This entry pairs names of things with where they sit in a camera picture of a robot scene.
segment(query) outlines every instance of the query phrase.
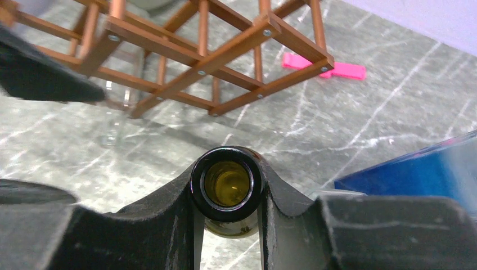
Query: pink object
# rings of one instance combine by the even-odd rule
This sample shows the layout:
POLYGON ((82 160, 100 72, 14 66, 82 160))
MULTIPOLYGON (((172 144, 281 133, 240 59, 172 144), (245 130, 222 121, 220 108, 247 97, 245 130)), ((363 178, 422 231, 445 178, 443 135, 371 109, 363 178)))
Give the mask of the pink object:
MULTIPOLYGON (((282 66, 284 68, 304 69, 309 65, 311 65, 311 62, 299 55, 293 55, 289 52, 283 54, 282 66)), ((322 73, 319 76, 322 78, 329 78, 332 75, 355 80, 364 80, 366 78, 366 67, 335 62, 335 68, 333 70, 322 73)))

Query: bolt head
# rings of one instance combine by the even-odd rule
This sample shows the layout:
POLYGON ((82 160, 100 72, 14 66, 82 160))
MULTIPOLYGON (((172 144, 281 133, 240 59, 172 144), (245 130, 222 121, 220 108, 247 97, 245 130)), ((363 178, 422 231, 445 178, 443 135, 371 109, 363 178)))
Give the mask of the bolt head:
POLYGON ((114 42, 119 41, 119 38, 115 35, 108 35, 107 37, 109 38, 110 41, 114 41, 114 42))

